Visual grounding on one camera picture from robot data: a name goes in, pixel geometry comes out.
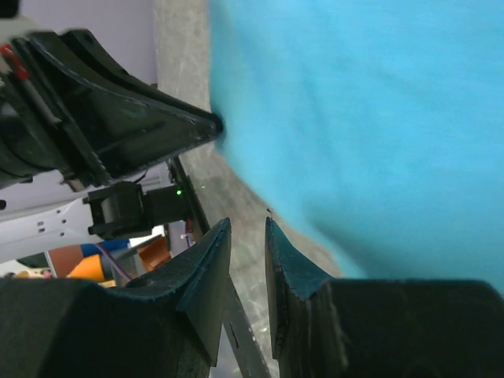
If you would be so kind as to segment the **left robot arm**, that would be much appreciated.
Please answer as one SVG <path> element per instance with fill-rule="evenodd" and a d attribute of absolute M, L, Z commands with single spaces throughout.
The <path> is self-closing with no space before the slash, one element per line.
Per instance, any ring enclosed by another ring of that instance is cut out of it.
<path fill-rule="evenodd" d="M 143 236 L 181 220 L 170 189 L 131 176 L 215 140 L 213 113 L 128 74 L 85 29 L 30 31 L 1 47 L 1 185 L 57 171 L 85 198 L 1 224 L 5 260 L 61 246 Z"/>

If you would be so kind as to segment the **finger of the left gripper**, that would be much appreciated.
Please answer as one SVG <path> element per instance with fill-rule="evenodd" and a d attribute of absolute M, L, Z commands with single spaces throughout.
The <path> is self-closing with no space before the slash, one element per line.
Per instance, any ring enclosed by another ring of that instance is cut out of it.
<path fill-rule="evenodd" d="M 72 29 L 65 31 L 60 37 L 77 57 L 108 81 L 148 98 L 165 98 L 155 87 L 130 75 L 108 54 L 89 30 Z"/>
<path fill-rule="evenodd" d="M 106 168 L 106 184 L 142 172 L 187 150 L 215 140 L 220 118 L 168 94 L 148 98 L 120 87 L 77 57 L 56 33 L 28 33 L 28 39 L 73 83 L 87 89 L 78 95 L 82 110 L 71 108 Z"/>

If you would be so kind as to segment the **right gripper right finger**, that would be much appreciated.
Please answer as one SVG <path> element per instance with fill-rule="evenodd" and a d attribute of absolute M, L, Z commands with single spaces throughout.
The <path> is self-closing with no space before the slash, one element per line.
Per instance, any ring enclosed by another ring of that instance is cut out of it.
<path fill-rule="evenodd" d="M 476 280 L 335 278 L 265 222 L 282 377 L 500 377 L 503 300 Z"/>

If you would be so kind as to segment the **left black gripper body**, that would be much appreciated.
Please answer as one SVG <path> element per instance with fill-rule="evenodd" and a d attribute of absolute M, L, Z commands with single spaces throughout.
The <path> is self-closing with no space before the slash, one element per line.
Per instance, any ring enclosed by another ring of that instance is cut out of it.
<path fill-rule="evenodd" d="M 29 183 L 58 171 L 72 189 L 106 184 L 106 168 L 71 108 L 87 92 L 49 62 L 28 39 L 13 49 L 29 73 L 21 80 L 1 72 L 1 186 Z"/>

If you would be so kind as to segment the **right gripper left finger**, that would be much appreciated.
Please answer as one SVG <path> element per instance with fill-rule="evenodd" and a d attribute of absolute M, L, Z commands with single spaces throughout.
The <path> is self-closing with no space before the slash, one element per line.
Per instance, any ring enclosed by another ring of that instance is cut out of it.
<path fill-rule="evenodd" d="M 213 366 L 180 309 L 204 256 L 191 247 L 125 287 L 2 280 L 2 376 L 208 376 Z"/>

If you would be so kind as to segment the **teal t-shirt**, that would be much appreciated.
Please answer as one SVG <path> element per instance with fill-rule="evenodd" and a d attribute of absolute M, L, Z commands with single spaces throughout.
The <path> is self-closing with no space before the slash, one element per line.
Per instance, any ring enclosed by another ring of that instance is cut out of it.
<path fill-rule="evenodd" d="M 362 278 L 503 288 L 500 1 L 211 1 L 233 171 Z"/>

